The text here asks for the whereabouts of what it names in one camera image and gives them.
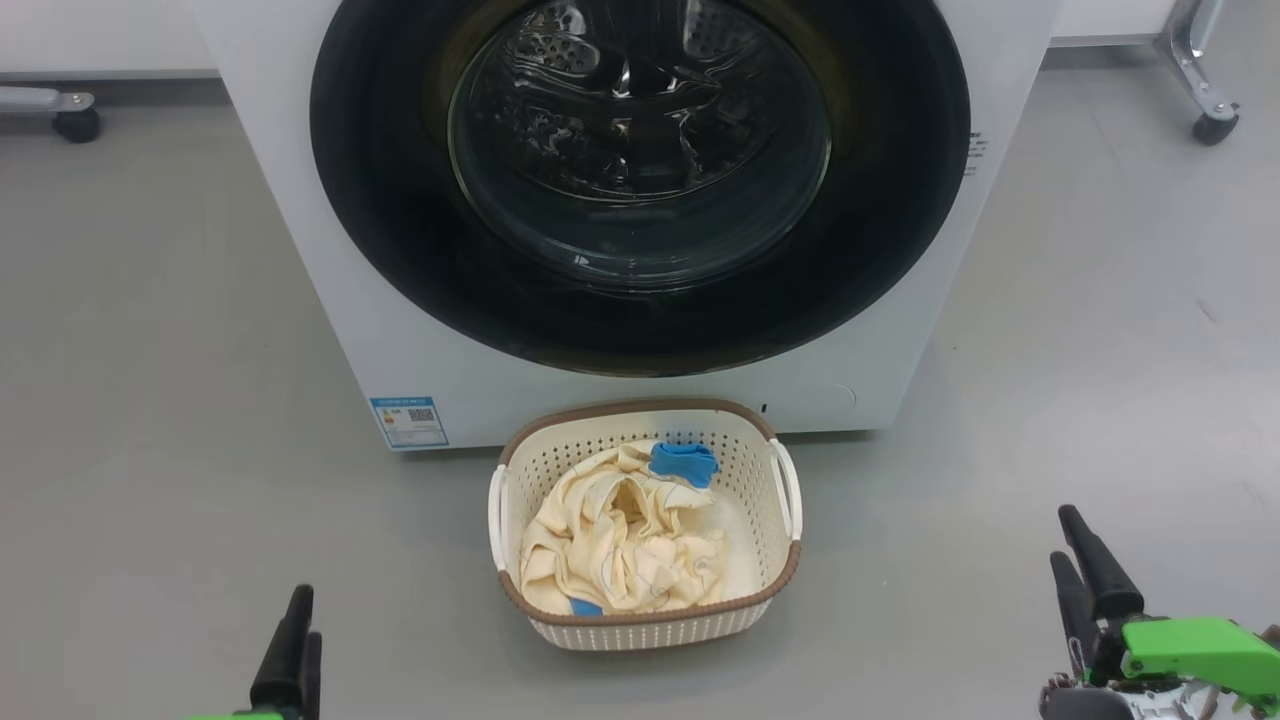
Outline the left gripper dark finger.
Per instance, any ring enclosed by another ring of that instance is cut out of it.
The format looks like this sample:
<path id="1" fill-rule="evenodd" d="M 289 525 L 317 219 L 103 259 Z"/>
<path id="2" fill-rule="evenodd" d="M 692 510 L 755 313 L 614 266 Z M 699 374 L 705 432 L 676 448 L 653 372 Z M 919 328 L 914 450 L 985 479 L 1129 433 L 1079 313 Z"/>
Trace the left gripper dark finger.
<path id="1" fill-rule="evenodd" d="M 314 588 L 297 585 L 250 687 L 250 712 L 314 720 L 308 691 L 308 637 Z"/>
<path id="2" fill-rule="evenodd" d="M 319 720 L 323 673 L 323 635 L 310 632 L 303 642 L 301 656 L 300 685 L 302 705 L 300 720 Z"/>

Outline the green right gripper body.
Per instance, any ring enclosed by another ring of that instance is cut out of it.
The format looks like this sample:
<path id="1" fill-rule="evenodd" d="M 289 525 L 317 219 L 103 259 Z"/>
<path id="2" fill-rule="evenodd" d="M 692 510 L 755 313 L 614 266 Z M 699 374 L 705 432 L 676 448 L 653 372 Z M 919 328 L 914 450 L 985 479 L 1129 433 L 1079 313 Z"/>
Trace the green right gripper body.
<path id="1" fill-rule="evenodd" d="M 1133 618 L 1069 648 L 1039 720 L 1280 720 L 1280 624 Z"/>

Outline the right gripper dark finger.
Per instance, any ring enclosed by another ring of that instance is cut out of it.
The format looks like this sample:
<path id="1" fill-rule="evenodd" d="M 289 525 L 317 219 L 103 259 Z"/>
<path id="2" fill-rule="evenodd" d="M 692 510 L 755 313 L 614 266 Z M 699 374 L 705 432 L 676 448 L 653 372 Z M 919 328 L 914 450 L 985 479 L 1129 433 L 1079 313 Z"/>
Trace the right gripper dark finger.
<path id="1" fill-rule="evenodd" d="M 1098 637 L 1098 625 L 1092 618 L 1091 597 L 1080 574 L 1065 552 L 1052 552 L 1050 565 L 1071 674 L 1079 682 L 1088 682 Z"/>
<path id="2" fill-rule="evenodd" d="M 1112 620 L 1143 614 L 1144 596 L 1076 506 L 1061 505 L 1059 521 L 1074 553 L 1093 619 Z"/>

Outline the cream garment with blue trim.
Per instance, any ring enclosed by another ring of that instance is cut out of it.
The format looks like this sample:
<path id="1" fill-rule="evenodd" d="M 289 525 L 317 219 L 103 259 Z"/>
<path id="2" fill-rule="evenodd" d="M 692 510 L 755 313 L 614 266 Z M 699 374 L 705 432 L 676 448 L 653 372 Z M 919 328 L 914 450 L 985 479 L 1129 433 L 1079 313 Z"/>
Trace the cream garment with blue trim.
<path id="1" fill-rule="evenodd" d="M 707 521 L 716 509 L 717 502 L 698 515 L 685 514 L 685 527 L 698 533 L 722 529 Z M 726 530 L 722 530 L 727 546 L 722 562 L 714 571 L 694 575 L 671 575 L 660 571 L 655 577 L 635 577 L 630 583 L 621 585 L 617 594 L 605 592 L 600 584 L 586 577 L 552 571 L 548 566 L 526 568 L 522 556 L 522 539 L 518 589 L 521 596 L 535 609 L 558 615 L 577 615 L 585 605 L 593 606 L 602 615 L 626 615 L 675 611 L 716 603 L 723 597 L 730 569 L 730 538 Z"/>
<path id="2" fill-rule="evenodd" d="M 635 577 L 714 571 L 724 532 L 691 532 L 684 516 L 713 507 L 716 498 L 707 477 L 669 468 L 680 452 L 628 443 L 568 470 L 525 532 L 525 566 L 586 577 L 613 594 Z"/>

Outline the black round glass washer door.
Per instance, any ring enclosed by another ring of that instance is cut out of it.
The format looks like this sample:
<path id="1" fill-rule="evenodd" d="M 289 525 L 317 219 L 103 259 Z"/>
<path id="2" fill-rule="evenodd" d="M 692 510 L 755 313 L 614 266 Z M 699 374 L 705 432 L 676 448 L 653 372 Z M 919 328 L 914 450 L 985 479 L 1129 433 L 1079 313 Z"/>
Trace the black round glass washer door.
<path id="1" fill-rule="evenodd" d="M 406 299 L 530 363 L 746 366 L 934 242 L 977 76 L 936 0 L 340 0 L 317 174 Z"/>

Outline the white front-load washing machine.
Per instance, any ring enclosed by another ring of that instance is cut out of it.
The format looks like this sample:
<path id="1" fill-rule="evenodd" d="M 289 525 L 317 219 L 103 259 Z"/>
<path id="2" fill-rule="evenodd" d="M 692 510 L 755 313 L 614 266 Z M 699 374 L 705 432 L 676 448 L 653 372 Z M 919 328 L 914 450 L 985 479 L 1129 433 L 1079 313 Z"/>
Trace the white front-load washing machine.
<path id="1" fill-rule="evenodd" d="M 975 74 L 957 201 L 934 242 L 884 296 L 840 328 L 746 366 L 680 377 L 568 372 L 442 324 L 361 254 L 319 178 L 310 99 L 340 0 L 189 0 L 308 277 L 370 398 L 434 398 L 449 446 L 504 445 L 580 407 L 714 398 L 781 433 L 888 427 L 908 393 L 1050 45 L 1062 0 L 936 0 Z M 378 419 L 374 421 L 380 430 Z"/>

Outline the blue energy label sticker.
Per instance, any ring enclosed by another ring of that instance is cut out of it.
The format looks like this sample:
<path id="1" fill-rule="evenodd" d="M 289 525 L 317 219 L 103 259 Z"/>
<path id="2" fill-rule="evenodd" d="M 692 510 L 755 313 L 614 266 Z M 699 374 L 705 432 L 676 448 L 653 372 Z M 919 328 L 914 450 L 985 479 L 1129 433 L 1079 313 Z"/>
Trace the blue energy label sticker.
<path id="1" fill-rule="evenodd" d="M 369 402 L 389 450 L 419 451 L 451 445 L 434 398 L 370 398 Z"/>

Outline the cream laundry basket brown rim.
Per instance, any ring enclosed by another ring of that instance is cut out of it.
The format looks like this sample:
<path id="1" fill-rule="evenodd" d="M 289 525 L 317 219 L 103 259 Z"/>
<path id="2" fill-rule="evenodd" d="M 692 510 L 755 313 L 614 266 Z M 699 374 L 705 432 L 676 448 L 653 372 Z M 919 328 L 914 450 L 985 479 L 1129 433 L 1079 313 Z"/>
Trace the cream laundry basket brown rim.
<path id="1" fill-rule="evenodd" d="M 707 521 L 730 538 L 722 600 L 626 615 L 531 606 L 518 589 L 520 550 L 553 486 L 599 452 L 646 441 L 682 447 L 669 468 L 709 479 L 717 509 Z M 744 632 L 764 615 L 797 570 L 803 497 L 787 448 L 758 413 L 714 398 L 628 401 L 544 416 L 517 433 L 492 474 L 486 529 L 502 589 L 545 641 L 584 652 L 668 648 Z"/>

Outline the grey metal leg black caster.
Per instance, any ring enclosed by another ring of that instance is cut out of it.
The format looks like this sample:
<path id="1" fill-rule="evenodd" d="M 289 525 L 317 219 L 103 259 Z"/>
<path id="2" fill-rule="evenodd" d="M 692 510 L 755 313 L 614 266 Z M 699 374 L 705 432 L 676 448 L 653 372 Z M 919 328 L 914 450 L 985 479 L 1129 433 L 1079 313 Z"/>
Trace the grey metal leg black caster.
<path id="1" fill-rule="evenodd" d="M 52 131 L 70 143 L 93 142 L 102 122 L 90 92 L 0 85 L 0 117 L 49 117 Z"/>
<path id="2" fill-rule="evenodd" d="M 1192 136 L 1207 147 L 1220 145 L 1240 120 L 1239 106 L 1201 65 L 1224 4 L 1225 0 L 1175 0 L 1155 40 L 1156 51 L 1201 109 Z"/>

